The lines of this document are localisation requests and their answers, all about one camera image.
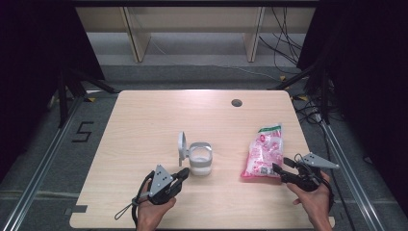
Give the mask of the dark curtain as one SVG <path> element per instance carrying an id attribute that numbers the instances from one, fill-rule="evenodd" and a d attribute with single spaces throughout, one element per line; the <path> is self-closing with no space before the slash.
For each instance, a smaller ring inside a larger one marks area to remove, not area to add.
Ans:
<path id="1" fill-rule="evenodd" d="M 72 0 L 0 0 L 0 182 L 74 70 L 104 78 Z"/>
<path id="2" fill-rule="evenodd" d="M 408 217 L 408 0 L 318 0 L 298 67 L 333 82 L 355 136 Z"/>

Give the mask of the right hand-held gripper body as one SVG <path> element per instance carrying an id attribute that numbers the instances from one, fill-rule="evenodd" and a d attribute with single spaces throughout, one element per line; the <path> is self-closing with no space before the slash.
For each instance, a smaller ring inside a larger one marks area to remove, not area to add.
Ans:
<path id="1" fill-rule="evenodd" d="M 288 174 L 287 180 L 282 180 L 283 183 L 296 184 L 305 192 L 315 191 L 323 182 L 323 177 L 320 171 L 323 168 L 339 169 L 338 164 L 334 164 L 314 153 L 309 153 L 305 156 L 296 154 L 294 161 L 298 162 L 298 174 L 286 171 Z"/>

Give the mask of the person's right hand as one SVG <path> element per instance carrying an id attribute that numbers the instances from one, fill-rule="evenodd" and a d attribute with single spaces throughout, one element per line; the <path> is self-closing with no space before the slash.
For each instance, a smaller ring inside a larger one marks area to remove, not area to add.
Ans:
<path id="1" fill-rule="evenodd" d="M 329 221 L 329 189 L 321 184 L 313 192 L 305 192 L 296 184 L 287 183 L 287 188 L 297 196 L 293 205 L 301 204 L 313 224 L 330 223 Z"/>

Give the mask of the black tape strip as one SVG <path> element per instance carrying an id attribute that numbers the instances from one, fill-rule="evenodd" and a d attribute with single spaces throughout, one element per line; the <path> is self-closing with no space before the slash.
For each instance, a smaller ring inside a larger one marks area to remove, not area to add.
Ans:
<path id="1" fill-rule="evenodd" d="M 64 215 L 69 216 L 73 213 L 85 213 L 87 211 L 88 205 L 75 205 L 71 208 L 66 208 L 64 210 Z"/>

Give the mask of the clear jar with hinged lid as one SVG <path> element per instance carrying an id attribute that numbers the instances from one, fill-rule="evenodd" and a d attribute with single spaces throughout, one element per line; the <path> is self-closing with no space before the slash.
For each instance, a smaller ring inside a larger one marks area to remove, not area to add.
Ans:
<path id="1" fill-rule="evenodd" d="M 186 135 L 178 136 L 179 166 L 185 159 L 189 160 L 191 173 L 195 176 L 207 176 L 212 171 L 213 148 L 207 142 L 187 144 Z"/>

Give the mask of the pink white plastic bag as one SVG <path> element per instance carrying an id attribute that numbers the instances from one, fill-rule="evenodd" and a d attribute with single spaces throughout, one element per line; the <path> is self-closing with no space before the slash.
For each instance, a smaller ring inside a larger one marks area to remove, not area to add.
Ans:
<path id="1" fill-rule="evenodd" d="M 283 164 L 282 124 L 276 123 L 259 129 L 250 143 L 242 178 L 277 178 L 273 165 Z"/>

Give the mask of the black metal stand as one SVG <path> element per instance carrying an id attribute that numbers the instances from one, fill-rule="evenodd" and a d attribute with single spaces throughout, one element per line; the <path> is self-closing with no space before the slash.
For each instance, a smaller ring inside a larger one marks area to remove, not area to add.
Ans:
<path id="1" fill-rule="evenodd" d="M 295 74 L 291 79 L 284 81 L 273 90 L 284 90 L 294 83 L 300 81 L 304 77 L 309 77 L 305 90 L 308 94 L 320 93 L 320 114 L 325 123 L 329 121 L 329 106 L 328 106 L 328 92 L 329 92 L 329 78 L 328 72 L 322 61 L 316 61 L 304 70 Z"/>
<path id="2" fill-rule="evenodd" d="M 108 93 L 119 93 L 119 90 L 110 87 L 101 80 L 93 78 L 86 72 L 75 68 L 64 68 L 58 76 L 58 98 L 60 105 L 60 124 L 62 128 L 68 121 L 68 99 L 66 91 L 69 90 L 74 98 L 84 98 L 87 94 L 83 82 L 88 82 Z"/>

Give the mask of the aluminium floor rail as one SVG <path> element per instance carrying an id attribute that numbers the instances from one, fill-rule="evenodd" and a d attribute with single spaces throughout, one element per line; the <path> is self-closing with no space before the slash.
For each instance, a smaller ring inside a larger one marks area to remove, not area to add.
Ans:
<path id="1" fill-rule="evenodd" d="M 366 224 L 369 227 L 370 231 L 385 231 L 382 222 L 379 219 L 376 210 L 374 209 L 372 203 L 369 200 L 368 195 L 366 194 L 365 190 L 363 189 L 361 183 L 359 182 L 356 173 L 351 167 L 347 157 L 344 154 L 342 147 L 338 139 L 336 138 L 332 128 L 330 125 L 327 125 L 325 122 L 322 123 L 322 128 L 324 134 L 328 138 L 328 142 L 331 145 L 333 150 L 333 155 L 340 166 L 340 170 L 344 176 L 344 180 L 346 181 L 348 187 L 350 188 L 350 192 L 354 197 L 354 200 L 360 209 L 362 216 Z"/>
<path id="2" fill-rule="evenodd" d="M 2 231 L 18 231 L 22 221 L 25 219 L 34 201 L 34 198 L 38 192 L 40 185 L 43 182 L 43 179 L 45 178 L 45 175 L 47 174 L 55 157 L 57 156 L 57 152 L 59 151 L 63 143 L 64 137 L 67 134 L 67 130 L 71 125 L 72 119 L 74 118 L 83 100 L 83 97 L 77 97 L 73 99 L 72 105 L 68 111 L 67 119 L 58 128 L 56 135 L 54 136 L 48 149 L 46 150 L 44 156 L 38 164 L 38 167 L 28 186 L 19 197 L 4 227 L 2 228 Z"/>

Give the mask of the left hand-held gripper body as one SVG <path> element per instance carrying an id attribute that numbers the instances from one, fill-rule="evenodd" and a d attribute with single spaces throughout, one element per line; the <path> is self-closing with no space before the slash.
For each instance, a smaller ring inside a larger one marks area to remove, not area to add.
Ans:
<path id="1" fill-rule="evenodd" d="M 166 190 L 176 181 L 178 180 L 174 180 L 172 174 L 168 173 L 163 166 L 157 165 L 148 186 L 148 200 L 154 205 L 167 203 L 170 198 L 166 195 Z"/>

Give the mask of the beige wooden shelf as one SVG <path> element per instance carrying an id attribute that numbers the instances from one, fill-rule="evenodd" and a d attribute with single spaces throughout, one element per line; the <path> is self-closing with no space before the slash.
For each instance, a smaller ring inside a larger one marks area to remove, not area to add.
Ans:
<path id="1" fill-rule="evenodd" d="M 254 62 L 259 35 L 308 32 L 313 7 L 78 7 L 87 32 L 125 33 L 134 59 L 143 61 L 153 33 L 239 33 L 247 60 Z"/>

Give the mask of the person's left hand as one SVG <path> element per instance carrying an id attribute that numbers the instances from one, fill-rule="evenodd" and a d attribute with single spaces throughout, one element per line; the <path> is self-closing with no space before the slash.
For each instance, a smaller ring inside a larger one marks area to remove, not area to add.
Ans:
<path id="1" fill-rule="evenodd" d="M 137 214 L 138 224 L 151 223 L 159 225 L 166 212 L 174 207 L 176 201 L 177 199 L 173 197 L 165 204 L 154 205 L 145 196 L 141 197 Z"/>

